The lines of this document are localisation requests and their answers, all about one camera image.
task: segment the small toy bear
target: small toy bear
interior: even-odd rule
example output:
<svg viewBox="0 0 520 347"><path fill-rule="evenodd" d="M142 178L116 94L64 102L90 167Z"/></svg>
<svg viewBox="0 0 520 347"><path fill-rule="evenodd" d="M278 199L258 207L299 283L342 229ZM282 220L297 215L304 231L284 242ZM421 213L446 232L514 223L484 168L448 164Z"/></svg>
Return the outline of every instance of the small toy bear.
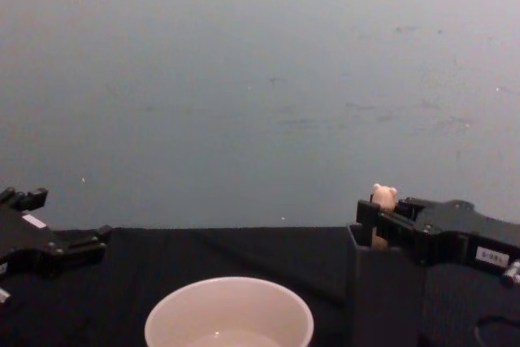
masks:
<svg viewBox="0 0 520 347"><path fill-rule="evenodd" d="M397 204L397 189L376 183L372 187L370 201L377 203L385 211L393 211ZM374 228L372 232L372 247L379 249L387 248L387 241L377 236L375 230Z"/></svg>

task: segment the black table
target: black table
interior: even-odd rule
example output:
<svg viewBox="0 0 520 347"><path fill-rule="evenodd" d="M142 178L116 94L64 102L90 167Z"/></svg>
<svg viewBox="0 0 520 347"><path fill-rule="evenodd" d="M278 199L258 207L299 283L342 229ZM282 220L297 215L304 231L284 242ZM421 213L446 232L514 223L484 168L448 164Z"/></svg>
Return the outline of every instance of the black table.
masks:
<svg viewBox="0 0 520 347"><path fill-rule="evenodd" d="M98 265L56 280L17 275L2 282L11 302L0 308L0 345L142 347L146 317L168 293L243 275L283 284L308 303L313 347L343 346L345 251L345 228L115 229ZM475 346L473 326L486 314L520 318L520 292L471 269L429 270L422 332L431 345ZM490 346L520 345L511 327L487 327L483 337Z"/></svg>

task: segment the water in bowl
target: water in bowl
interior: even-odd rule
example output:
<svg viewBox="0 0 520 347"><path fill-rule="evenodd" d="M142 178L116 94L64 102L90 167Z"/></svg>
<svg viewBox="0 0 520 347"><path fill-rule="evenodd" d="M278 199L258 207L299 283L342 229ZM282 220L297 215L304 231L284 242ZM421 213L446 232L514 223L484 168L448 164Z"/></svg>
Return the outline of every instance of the water in bowl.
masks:
<svg viewBox="0 0 520 347"><path fill-rule="evenodd" d="M282 347L272 339L255 332L231 329L203 336L185 347Z"/></svg>

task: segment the white sticker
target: white sticker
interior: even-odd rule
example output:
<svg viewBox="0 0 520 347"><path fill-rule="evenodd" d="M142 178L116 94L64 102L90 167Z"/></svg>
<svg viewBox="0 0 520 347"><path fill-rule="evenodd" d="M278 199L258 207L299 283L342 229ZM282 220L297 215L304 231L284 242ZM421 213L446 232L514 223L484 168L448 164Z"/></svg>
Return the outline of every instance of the white sticker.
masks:
<svg viewBox="0 0 520 347"><path fill-rule="evenodd" d="M475 259L480 260L482 262L487 262L494 264L498 267L507 268L509 265L509 255L503 254L501 252L493 251L492 249L478 247L477 255Z"/></svg>
<svg viewBox="0 0 520 347"><path fill-rule="evenodd" d="M34 217L33 215L23 215L22 216L22 219L24 219L25 221L27 221L28 223L31 223L32 225L34 225L36 228L45 228L46 225L45 223L43 223L42 221L40 221L39 219L37 219L36 217Z"/></svg>

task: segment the bowl rim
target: bowl rim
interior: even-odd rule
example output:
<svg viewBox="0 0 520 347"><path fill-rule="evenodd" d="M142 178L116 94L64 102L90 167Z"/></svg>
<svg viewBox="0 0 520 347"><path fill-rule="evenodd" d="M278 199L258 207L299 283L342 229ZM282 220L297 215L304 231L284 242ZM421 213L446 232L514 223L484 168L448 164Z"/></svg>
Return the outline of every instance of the bowl rim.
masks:
<svg viewBox="0 0 520 347"><path fill-rule="evenodd" d="M235 280L235 281L243 280L244 282L248 282L248 283L269 285L272 288L276 288L280 292L287 293L294 301L296 301L298 303L300 308L305 313L305 320L306 320L308 326L307 326L307 329L305 332L305 336L304 336L303 340L301 341L301 345L302 346L309 345L310 340L312 339L312 336L314 334L314 318L313 318L312 312L310 311L309 306L299 295L297 295L295 292L293 292L290 288L286 288L281 284L277 284L277 283L271 282L269 280L263 280L260 278L252 278L252 277L248 277L248 276L222 276L222 277L217 277L217 278L209 278L207 280L199 280L198 282L193 282L191 284L187 284L187 285L183 286L182 288L178 288L177 290L168 294L161 301L159 301L158 304L150 311L148 318L146 319L145 340L146 340L147 346L153 347L151 345L150 327L151 327L152 321L154 319L154 316L157 314L157 312L163 306L165 306L168 303L169 300L171 300L175 296L179 296L180 294L182 294L183 292L185 292L186 290L189 290L191 288L196 288L203 284L214 284L215 282L229 281L229 280Z"/></svg>

